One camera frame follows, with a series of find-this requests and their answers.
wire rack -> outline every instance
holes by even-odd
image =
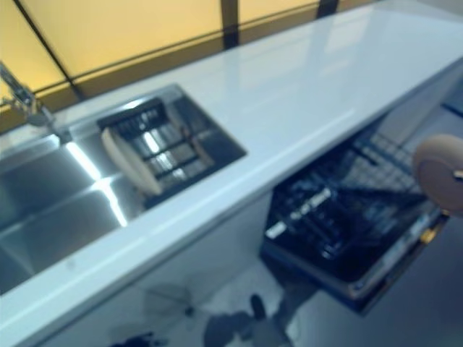
[[[425,200],[411,155],[377,132],[365,132],[280,184],[270,223],[284,223],[326,259],[355,244],[374,247],[394,216]]]

dish rack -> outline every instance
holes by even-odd
[[[439,216],[410,153],[376,128],[275,188],[263,243],[265,256],[345,301],[368,296]]]
[[[245,155],[180,88],[98,122],[106,152],[153,206]]]

cabinet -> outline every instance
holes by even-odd
[[[186,249],[94,307],[42,347],[107,347],[162,332],[256,261],[271,193],[244,206]]]

dishwasher door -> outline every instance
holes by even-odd
[[[279,184],[262,253],[366,312],[445,221],[410,153],[368,127]]]

floor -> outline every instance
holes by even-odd
[[[463,118],[444,108],[436,109],[407,139],[406,147],[413,150],[423,139],[438,133],[463,138]],[[286,334],[296,347],[463,346],[463,299],[459,295],[463,280],[456,275],[463,270],[460,230],[463,220],[452,220],[445,236],[439,236],[428,247],[430,250],[423,252],[417,264],[366,317],[351,312],[321,291],[306,289],[306,297],[297,289],[291,292],[286,287],[284,291],[267,267],[256,261],[164,337],[173,347],[254,346],[249,339],[250,297],[259,294],[270,316],[288,297],[292,300]],[[449,279],[451,286],[439,286]],[[204,339],[206,331],[213,336],[208,342]]]

